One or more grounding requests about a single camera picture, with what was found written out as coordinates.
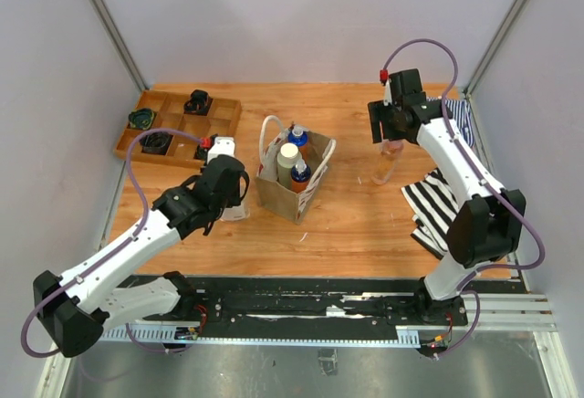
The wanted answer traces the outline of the clear bottle pink cap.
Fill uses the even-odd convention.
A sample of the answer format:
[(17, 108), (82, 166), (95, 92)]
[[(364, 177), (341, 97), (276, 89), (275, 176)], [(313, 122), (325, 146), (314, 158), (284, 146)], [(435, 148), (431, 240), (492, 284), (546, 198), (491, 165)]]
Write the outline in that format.
[(386, 184), (397, 166), (404, 148), (403, 141), (385, 140), (380, 144), (380, 156), (371, 180), (377, 185)]

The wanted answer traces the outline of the clear bottle white cap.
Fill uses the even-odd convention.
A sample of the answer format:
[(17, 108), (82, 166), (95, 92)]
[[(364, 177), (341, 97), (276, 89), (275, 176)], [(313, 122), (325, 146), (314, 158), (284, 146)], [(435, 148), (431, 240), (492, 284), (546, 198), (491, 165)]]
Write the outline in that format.
[(222, 213), (221, 220), (224, 222), (238, 222), (245, 220), (250, 215), (250, 210), (245, 199), (238, 205), (226, 207)]

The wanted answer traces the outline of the blue white striped cloth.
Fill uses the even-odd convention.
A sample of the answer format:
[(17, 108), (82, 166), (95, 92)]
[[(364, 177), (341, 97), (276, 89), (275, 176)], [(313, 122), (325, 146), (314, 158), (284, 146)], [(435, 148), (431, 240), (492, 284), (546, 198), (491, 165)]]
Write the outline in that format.
[(466, 144), (473, 148), (475, 135), (472, 126), (472, 113), (470, 104), (465, 99), (446, 99), (445, 107), (448, 116), (455, 121), (458, 131)]

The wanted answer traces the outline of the orange spray bottle front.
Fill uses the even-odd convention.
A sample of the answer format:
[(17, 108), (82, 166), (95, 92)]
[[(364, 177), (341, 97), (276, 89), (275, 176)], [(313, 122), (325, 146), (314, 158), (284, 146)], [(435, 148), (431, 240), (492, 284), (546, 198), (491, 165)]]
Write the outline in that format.
[(296, 193), (302, 193), (307, 187), (311, 177), (311, 170), (305, 160), (300, 158), (290, 171), (291, 190)]

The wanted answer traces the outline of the orange spray bottle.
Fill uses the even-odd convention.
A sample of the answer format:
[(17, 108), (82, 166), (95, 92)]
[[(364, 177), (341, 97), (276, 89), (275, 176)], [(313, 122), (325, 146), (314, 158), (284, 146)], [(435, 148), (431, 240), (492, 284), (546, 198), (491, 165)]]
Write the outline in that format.
[(302, 193), (307, 187), (311, 177), (311, 170), (305, 160), (300, 158), (290, 171), (291, 190), (296, 193)]
[(293, 125), (289, 131), (287, 136), (287, 141), (289, 143), (294, 144), (302, 157), (307, 159), (308, 157), (308, 149), (309, 149), (309, 138), (308, 138), (308, 131), (300, 126), (300, 125)]

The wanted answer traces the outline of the black white striped cloth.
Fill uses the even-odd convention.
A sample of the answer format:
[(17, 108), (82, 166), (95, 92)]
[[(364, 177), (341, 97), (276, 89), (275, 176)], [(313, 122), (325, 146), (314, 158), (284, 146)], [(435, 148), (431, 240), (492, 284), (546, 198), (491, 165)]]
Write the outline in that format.
[(442, 260), (448, 255), (446, 234), (458, 210), (450, 185), (435, 168), (419, 182), (403, 186), (401, 192), (413, 210), (415, 227), (411, 237)]

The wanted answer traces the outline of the orange spray bottle back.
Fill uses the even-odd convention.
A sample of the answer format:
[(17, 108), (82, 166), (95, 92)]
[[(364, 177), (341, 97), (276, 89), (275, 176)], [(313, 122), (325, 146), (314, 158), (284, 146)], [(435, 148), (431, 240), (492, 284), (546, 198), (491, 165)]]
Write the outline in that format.
[(300, 126), (300, 125), (293, 125), (289, 131), (287, 136), (287, 141), (289, 143), (294, 144), (302, 157), (307, 159), (308, 157), (308, 149), (309, 149), (309, 138), (308, 138), (308, 131)]

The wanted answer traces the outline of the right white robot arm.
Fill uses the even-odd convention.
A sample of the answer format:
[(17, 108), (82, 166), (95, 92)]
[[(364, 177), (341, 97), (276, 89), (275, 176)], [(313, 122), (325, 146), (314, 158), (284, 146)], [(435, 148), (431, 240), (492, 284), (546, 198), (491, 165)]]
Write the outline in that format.
[(368, 105), (372, 139), (407, 141), (425, 149), (458, 205), (445, 236), (447, 255), (421, 280), (413, 302), (415, 318), (433, 325), (475, 273), (516, 251), (527, 202), (480, 163), (444, 100), (427, 98), (418, 70), (383, 69), (380, 81), (384, 97)]

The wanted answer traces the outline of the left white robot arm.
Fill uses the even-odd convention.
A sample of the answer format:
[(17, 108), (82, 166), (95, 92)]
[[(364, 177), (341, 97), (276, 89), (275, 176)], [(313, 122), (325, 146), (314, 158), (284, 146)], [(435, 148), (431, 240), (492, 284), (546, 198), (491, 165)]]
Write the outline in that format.
[(83, 263), (33, 282), (38, 319), (57, 352), (79, 356), (107, 331), (153, 315), (183, 321), (202, 312), (201, 295), (178, 271), (125, 288), (122, 282), (162, 251), (200, 230), (208, 235), (227, 208), (242, 203), (249, 187), (244, 165), (220, 154), (202, 173), (166, 190), (142, 218)]

